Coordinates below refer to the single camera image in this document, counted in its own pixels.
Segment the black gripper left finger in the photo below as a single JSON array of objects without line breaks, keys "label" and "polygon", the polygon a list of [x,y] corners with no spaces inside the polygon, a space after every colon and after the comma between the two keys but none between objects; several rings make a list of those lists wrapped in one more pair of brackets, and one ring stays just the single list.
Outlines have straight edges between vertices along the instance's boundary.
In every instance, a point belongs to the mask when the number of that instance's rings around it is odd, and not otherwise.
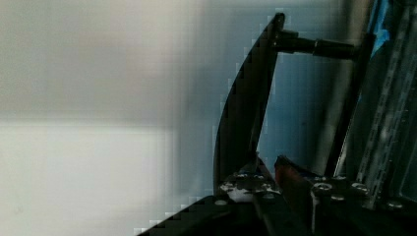
[{"label": "black gripper left finger", "polygon": [[257,157],[229,175],[219,186],[218,193],[235,203],[250,203],[257,193],[281,194],[264,162]]}]

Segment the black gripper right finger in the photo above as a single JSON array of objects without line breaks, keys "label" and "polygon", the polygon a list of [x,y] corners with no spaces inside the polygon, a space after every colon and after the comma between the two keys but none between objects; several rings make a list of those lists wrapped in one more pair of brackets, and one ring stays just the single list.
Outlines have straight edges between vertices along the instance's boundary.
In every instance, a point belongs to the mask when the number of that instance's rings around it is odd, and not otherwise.
[{"label": "black gripper right finger", "polygon": [[365,208],[371,191],[344,176],[313,173],[280,155],[275,182],[314,236],[416,236],[416,211],[399,200]]}]

